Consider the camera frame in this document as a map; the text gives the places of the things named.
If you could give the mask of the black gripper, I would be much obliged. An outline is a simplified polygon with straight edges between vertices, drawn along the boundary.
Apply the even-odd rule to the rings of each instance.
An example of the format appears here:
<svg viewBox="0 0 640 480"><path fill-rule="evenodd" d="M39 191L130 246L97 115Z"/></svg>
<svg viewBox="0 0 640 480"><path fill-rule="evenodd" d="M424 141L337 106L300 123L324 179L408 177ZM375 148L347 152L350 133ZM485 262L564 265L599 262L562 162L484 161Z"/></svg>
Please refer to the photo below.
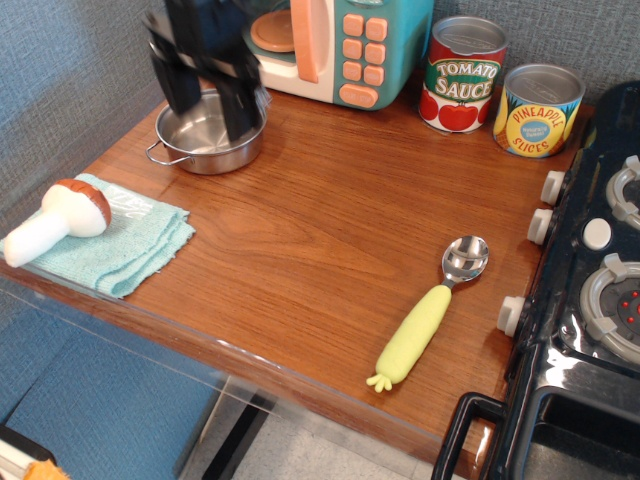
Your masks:
<svg viewBox="0 0 640 480"><path fill-rule="evenodd" d="M235 142L258 127L262 113L256 97L259 61L243 32L245 12L234 1L167 1L163 14L149 12L150 58L170 108L178 115L201 99L196 73L211 77L228 138Z"/></svg>

